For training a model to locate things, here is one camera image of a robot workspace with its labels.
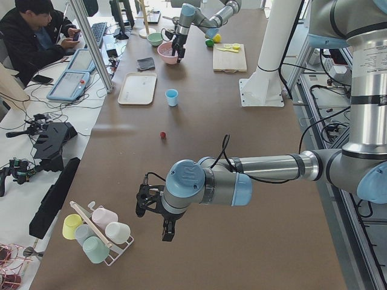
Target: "man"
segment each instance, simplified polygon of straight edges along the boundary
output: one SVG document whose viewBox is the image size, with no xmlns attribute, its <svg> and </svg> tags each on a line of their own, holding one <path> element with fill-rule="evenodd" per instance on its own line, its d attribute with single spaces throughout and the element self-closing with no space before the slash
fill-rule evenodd
<svg viewBox="0 0 387 290">
<path fill-rule="evenodd" d="M 80 31 L 51 0 L 15 0 L 15 8 L 0 21 L 0 31 L 18 77 L 24 85 L 36 71 L 53 63 L 74 48 L 72 37 Z M 60 33 L 67 38 L 56 44 Z"/>
</svg>

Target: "metal frame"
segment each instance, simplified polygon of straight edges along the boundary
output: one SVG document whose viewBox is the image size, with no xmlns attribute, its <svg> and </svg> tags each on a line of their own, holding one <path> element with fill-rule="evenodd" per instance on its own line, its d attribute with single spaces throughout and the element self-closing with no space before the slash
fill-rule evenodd
<svg viewBox="0 0 387 290">
<path fill-rule="evenodd" d="M 78 20 L 80 29 L 82 30 L 83 36 L 85 37 L 88 49 L 90 50 L 91 57 L 93 58 L 94 64 L 96 65 L 97 71 L 103 82 L 103 85 L 105 86 L 107 93 L 110 93 L 113 90 L 113 84 L 106 70 L 101 52 L 98 48 L 93 32 L 91 31 L 89 21 L 87 20 L 87 12 L 86 12 L 85 4 L 83 3 L 82 0 L 70 0 L 70 4 L 76 15 L 76 18 Z"/>
</svg>

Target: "white desk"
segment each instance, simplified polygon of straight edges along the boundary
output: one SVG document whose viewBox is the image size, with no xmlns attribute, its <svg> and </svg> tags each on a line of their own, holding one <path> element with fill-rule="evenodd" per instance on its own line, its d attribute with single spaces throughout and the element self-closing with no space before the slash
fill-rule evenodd
<svg viewBox="0 0 387 290">
<path fill-rule="evenodd" d="M 107 22 L 108 26 L 114 23 L 113 18 L 90 18 L 90 23 Z M 106 33 L 110 34 L 115 27 L 108 28 Z M 117 52 L 121 54 L 125 49 L 126 41 L 121 40 L 116 42 Z M 105 64 L 108 64 L 108 56 L 102 46 L 102 56 Z M 39 71 L 43 76 L 48 76 L 54 79 L 55 83 L 63 70 L 67 67 L 68 62 L 58 63 L 48 68 Z M 58 117 L 58 121 L 70 122 L 75 130 L 79 133 L 77 136 L 66 142 L 63 146 L 63 163 L 67 164 L 68 160 L 74 157 L 82 158 L 86 145 L 89 141 L 89 135 L 93 128 L 100 112 L 100 107 L 106 96 L 106 90 L 99 75 L 94 71 L 91 75 L 90 82 L 85 91 L 85 97 L 81 97 L 78 105 L 72 105 L 58 112 L 60 102 L 47 100 L 46 96 L 52 86 L 33 85 L 25 89 L 25 92 L 31 97 L 32 102 L 27 108 L 28 117 L 21 110 L 11 109 L 4 119 L 0 122 L 2 128 L 15 128 L 24 123 L 24 120 L 33 118 L 34 114 L 47 113 L 51 114 L 51 118 Z M 26 126 L 21 126 L 12 131 L 22 131 Z M 18 159 L 33 160 L 32 155 L 35 149 L 32 150 L 32 143 L 27 135 L 21 135 L 14 138 L 7 138 L 5 133 L 9 130 L 0 129 L 0 166 L 7 164 L 14 157 Z M 42 198 L 47 193 L 52 184 L 56 182 L 60 172 L 39 172 L 32 176 L 30 182 L 22 185 L 13 182 L 13 177 L 8 176 L 5 179 L 5 195 L 0 198 L 0 244 L 15 243 L 23 247 L 33 246 L 36 251 L 44 251 L 48 240 L 51 236 L 51 228 L 55 224 L 54 220 L 51 228 L 48 230 L 43 240 L 37 239 L 28 234 L 29 224 L 37 212 Z M 37 258 L 25 267 L 22 284 L 18 288 L 20 290 L 29 289 L 33 277 L 39 267 Z"/>
</svg>

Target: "light blue cup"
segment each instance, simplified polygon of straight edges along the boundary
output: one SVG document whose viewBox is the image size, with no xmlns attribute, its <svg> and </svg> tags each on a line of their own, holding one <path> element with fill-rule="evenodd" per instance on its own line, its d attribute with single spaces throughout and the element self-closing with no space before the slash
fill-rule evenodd
<svg viewBox="0 0 387 290">
<path fill-rule="evenodd" d="M 92 236 L 96 236 L 96 234 L 88 225 L 80 225 L 75 230 L 75 238 L 80 246 L 83 246 L 83 243 Z"/>
<path fill-rule="evenodd" d="M 168 105 L 174 107 L 178 103 L 179 92 L 176 89 L 168 89 L 165 92 L 165 96 L 167 97 Z"/>
</svg>

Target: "white tray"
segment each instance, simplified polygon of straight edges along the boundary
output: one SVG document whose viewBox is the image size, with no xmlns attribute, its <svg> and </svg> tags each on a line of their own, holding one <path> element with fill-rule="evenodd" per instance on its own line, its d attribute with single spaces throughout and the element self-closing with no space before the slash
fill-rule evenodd
<svg viewBox="0 0 387 290">
<path fill-rule="evenodd" d="M 148 105 L 153 101 L 157 75 L 154 72 L 126 74 L 119 94 L 121 105 Z"/>
</svg>

